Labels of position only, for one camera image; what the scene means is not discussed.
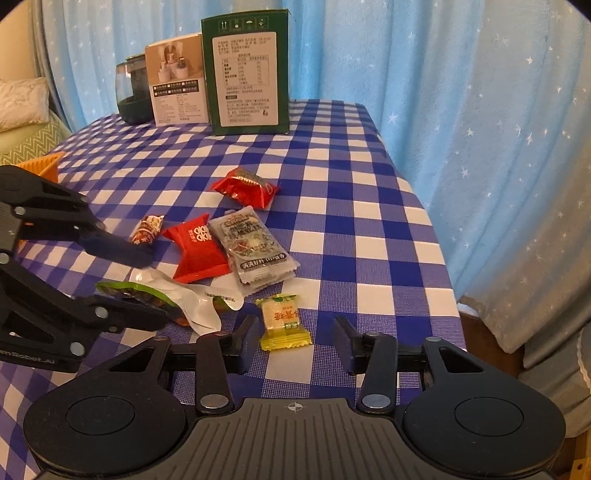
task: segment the gray curtain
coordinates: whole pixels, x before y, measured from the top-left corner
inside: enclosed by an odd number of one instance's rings
[[[560,192],[529,241],[493,282],[474,284],[461,301],[479,313],[505,352],[525,344],[528,370],[520,379],[551,398],[568,436],[577,436],[591,426],[589,134],[567,161]]]
[[[60,117],[61,121],[72,130],[68,120],[61,107],[60,97],[57,93],[56,84],[51,72],[49,57],[47,54],[47,45],[45,32],[43,28],[43,6],[41,0],[31,0],[29,3],[29,18],[33,22],[33,41],[35,45],[35,62],[37,64],[37,71],[42,77],[47,79],[49,87],[50,108],[55,114]]]

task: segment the glass jar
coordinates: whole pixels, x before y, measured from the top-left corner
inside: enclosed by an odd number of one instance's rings
[[[146,55],[128,57],[115,70],[117,108],[125,123],[139,125],[154,119]]]

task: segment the snack packet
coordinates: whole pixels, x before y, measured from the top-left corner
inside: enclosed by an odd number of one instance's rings
[[[222,322],[219,314],[237,312],[244,305],[244,297],[235,290],[185,285],[154,268],[134,268],[129,280],[160,292],[178,306],[189,321],[189,326],[199,335],[220,331]]]
[[[215,182],[211,190],[221,193],[244,206],[265,209],[273,200],[279,187],[242,167],[234,168]]]
[[[129,237],[129,241],[135,245],[152,245],[160,233],[163,221],[164,215],[148,215],[144,217],[135,228],[134,233]]]
[[[262,311],[265,333],[261,348],[265,351],[312,344],[310,332],[300,323],[297,295],[273,295],[255,303]]]
[[[162,235],[174,241],[183,253],[174,274],[174,279],[178,282],[191,283],[230,272],[226,255],[207,228],[208,218],[209,214],[205,213],[201,217],[162,232]]]
[[[242,284],[254,291],[294,276],[300,266],[275,240],[251,206],[208,223]]]

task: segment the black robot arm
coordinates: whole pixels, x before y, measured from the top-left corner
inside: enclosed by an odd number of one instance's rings
[[[71,299],[16,260],[22,239],[71,241],[133,267],[152,261],[148,246],[104,231],[88,199],[22,168],[0,167],[0,360],[76,372],[101,332],[158,330],[157,309],[93,296]]]

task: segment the blue and white checkered tablecloth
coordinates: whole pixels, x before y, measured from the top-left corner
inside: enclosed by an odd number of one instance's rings
[[[243,397],[355,399],[362,378],[348,376],[332,347],[332,319],[345,315],[361,332],[379,330],[409,344],[436,335],[464,347],[456,301],[427,213],[392,161],[367,110],[343,102],[291,104],[288,135],[213,137],[206,125],[131,127],[118,116],[101,118],[70,137],[60,182],[85,193],[108,229],[128,236],[145,215],[166,215],[165,226],[203,213],[211,217],[236,203],[210,185],[240,165],[280,186],[270,211],[258,212],[283,247],[301,263],[297,278],[250,297],[300,295],[302,323],[314,345],[263,353],[247,375],[230,379]],[[156,244],[155,267],[172,275],[180,253]],[[91,257],[77,245],[37,242],[22,263],[64,293],[92,294],[104,278],[123,280],[128,267]],[[224,329],[236,316],[224,317]],[[169,324],[173,342],[194,341],[189,329]],[[103,334],[82,371],[154,333],[128,329]],[[37,471],[22,437],[31,402],[69,380],[69,374],[0,364],[0,469],[6,478]],[[420,392],[416,374],[400,374],[399,401]],[[194,376],[177,378],[175,395],[193,402]]]

